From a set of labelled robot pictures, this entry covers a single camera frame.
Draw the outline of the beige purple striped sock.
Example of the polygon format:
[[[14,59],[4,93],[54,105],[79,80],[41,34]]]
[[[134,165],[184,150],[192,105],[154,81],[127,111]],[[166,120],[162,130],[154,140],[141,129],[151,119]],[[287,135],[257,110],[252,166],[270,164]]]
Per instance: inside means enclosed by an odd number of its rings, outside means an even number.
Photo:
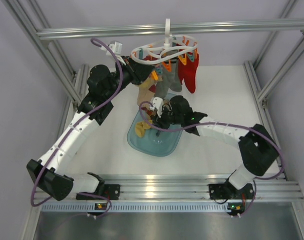
[[[148,77],[138,86],[138,89],[137,105],[139,106],[142,102],[151,102],[156,92],[156,81]]]

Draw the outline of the yellow sock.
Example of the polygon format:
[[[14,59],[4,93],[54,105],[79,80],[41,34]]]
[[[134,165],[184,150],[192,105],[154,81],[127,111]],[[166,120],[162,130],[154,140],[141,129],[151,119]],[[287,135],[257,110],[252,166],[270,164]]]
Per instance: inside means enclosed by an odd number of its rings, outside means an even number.
[[[142,138],[145,135],[145,131],[150,128],[145,121],[140,121],[135,124],[134,131],[137,137]]]

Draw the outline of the white round clip hanger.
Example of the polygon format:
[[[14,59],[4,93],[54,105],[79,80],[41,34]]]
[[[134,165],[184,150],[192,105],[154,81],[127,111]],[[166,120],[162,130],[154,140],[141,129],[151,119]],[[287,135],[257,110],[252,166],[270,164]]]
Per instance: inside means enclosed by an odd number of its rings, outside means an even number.
[[[186,54],[196,54],[198,41],[186,34],[173,35],[171,20],[165,20],[165,37],[162,40],[137,47],[131,51],[130,57],[140,64],[158,65],[172,58],[178,57],[185,65]]]

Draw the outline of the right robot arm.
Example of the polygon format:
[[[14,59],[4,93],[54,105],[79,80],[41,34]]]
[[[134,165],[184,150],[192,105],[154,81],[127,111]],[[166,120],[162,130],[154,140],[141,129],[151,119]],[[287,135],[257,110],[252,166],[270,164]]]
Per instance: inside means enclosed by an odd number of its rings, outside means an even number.
[[[155,112],[153,124],[164,131],[171,125],[180,126],[187,133],[212,138],[240,151],[240,166],[224,183],[209,185],[210,198],[219,204],[231,199],[253,198],[253,180],[263,177],[279,157],[279,150],[264,126],[245,127],[219,122],[206,113],[194,111],[181,95],[168,102],[154,97],[150,110]]]

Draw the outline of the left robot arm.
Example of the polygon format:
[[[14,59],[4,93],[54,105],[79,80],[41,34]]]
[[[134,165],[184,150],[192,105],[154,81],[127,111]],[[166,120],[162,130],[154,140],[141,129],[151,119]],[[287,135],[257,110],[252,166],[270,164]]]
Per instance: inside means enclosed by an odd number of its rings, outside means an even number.
[[[32,181],[57,201],[78,193],[88,193],[98,199],[105,192],[105,182],[97,174],[67,176],[65,171],[81,145],[112,111],[109,98],[129,84],[140,85],[154,71],[154,66],[137,63],[130,57],[123,57],[123,60],[125,63],[115,72],[103,64],[91,68],[88,93],[71,123],[43,156],[27,164]]]

